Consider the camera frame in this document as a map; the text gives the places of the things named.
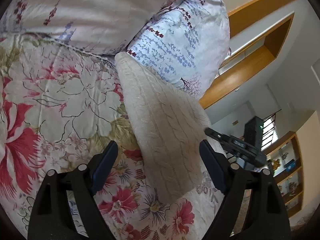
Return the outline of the beige cable knit sweater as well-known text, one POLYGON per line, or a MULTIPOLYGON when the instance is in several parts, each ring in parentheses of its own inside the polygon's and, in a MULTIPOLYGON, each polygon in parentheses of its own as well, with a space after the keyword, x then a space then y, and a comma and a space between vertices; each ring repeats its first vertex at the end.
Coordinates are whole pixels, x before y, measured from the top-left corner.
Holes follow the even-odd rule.
POLYGON ((115 63, 147 179, 161 202, 175 202, 202 181, 199 146, 208 138, 208 115, 194 97, 129 54, 118 53, 115 63))

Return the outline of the window with bars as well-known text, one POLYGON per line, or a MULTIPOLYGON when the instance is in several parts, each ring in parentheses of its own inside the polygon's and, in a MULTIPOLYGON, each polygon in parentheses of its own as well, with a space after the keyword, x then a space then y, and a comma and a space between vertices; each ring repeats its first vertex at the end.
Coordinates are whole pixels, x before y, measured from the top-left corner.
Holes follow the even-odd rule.
POLYGON ((276 130, 276 113, 273 113, 264 119, 261 150, 264 151, 278 139, 279 137, 276 130))

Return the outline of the floral bed cover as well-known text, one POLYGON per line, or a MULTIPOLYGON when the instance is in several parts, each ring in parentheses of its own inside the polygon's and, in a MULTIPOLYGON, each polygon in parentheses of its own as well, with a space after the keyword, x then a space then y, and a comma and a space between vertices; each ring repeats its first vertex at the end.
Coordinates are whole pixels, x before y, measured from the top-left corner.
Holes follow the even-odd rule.
POLYGON ((117 239, 201 239, 222 202, 209 174, 164 204, 147 181, 115 67, 35 34, 1 34, 1 206, 26 236, 46 173, 118 158, 95 202, 117 239))

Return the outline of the wooden headboard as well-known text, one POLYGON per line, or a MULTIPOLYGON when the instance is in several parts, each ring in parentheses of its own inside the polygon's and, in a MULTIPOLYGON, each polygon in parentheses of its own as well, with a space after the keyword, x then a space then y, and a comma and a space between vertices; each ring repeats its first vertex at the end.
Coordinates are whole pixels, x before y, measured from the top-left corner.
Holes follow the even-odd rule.
MULTIPOLYGON (((231 38, 293 1, 295 0, 252 0, 230 11, 228 16, 231 38)), ((263 31, 256 38, 253 38, 248 44, 236 50, 231 57, 226 59, 221 65, 222 67, 227 66, 227 64, 236 59, 237 56, 252 49, 260 41, 263 41, 262 46, 217 77, 200 99, 200 105, 204 109, 209 108, 214 103, 235 91, 243 83, 257 75, 274 61, 285 43, 293 18, 294 13, 292 12, 269 27, 266 31, 263 31)))

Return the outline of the white pillow blue floral print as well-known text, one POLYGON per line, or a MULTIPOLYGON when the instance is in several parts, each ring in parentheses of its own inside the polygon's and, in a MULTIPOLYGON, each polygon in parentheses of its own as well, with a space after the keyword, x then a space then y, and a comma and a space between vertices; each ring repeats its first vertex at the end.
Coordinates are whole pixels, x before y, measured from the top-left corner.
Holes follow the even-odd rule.
POLYGON ((227 56, 229 39, 223 0, 176 0, 153 16, 131 41, 127 53, 200 99, 227 56))

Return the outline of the white floral pillow red sprigs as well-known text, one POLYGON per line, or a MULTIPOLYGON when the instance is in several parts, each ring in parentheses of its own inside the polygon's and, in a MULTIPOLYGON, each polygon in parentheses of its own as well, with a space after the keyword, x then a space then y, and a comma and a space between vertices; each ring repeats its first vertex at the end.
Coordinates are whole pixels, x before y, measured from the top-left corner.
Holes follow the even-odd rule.
POLYGON ((12 0, 1 31, 43 33, 94 54, 114 55, 176 0, 12 0))

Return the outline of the wooden wall shelf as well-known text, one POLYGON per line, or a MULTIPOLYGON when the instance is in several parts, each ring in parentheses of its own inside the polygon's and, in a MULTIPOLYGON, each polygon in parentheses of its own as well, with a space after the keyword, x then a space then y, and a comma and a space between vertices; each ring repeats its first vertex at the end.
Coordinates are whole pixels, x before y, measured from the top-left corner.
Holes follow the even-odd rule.
POLYGON ((273 177, 291 218, 302 209, 304 191, 303 163, 297 134, 287 132, 263 152, 271 163, 273 177))

